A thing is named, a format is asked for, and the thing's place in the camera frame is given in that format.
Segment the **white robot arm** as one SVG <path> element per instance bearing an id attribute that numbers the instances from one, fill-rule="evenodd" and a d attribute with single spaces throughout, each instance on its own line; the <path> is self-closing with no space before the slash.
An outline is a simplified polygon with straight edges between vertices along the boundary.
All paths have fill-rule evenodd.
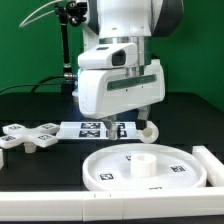
<path id="1" fill-rule="evenodd" d="M 102 120 L 109 139 L 120 137 L 116 116 L 133 109 L 139 139 L 158 138 L 148 117 L 151 105 L 164 99 L 165 81 L 151 40 L 171 34 L 183 14 L 183 0 L 87 0 L 78 103 L 84 117 Z"/>

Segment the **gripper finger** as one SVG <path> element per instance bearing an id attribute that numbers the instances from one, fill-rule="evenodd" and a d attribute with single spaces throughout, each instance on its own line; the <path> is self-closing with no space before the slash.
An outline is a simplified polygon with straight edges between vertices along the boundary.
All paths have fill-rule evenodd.
<path id="1" fill-rule="evenodd" d="M 115 118 L 113 116 L 108 116 L 102 119 L 106 129 L 107 136 L 110 140 L 116 140 L 118 138 L 118 127 L 115 123 Z"/>
<path id="2" fill-rule="evenodd" d="M 144 130 L 147 127 L 147 121 L 150 111 L 147 108 L 141 108 L 139 110 L 137 120 L 136 120 L 136 129 Z"/>

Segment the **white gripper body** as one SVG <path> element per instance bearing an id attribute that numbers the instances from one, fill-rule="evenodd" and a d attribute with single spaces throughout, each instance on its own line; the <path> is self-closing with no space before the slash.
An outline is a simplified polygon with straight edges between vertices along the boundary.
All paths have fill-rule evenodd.
<path id="1" fill-rule="evenodd" d="M 78 79 L 79 109 L 84 117 L 101 119 L 150 104 L 165 96 L 163 69 L 153 61 L 144 74 L 126 77 L 126 70 L 85 70 Z"/>

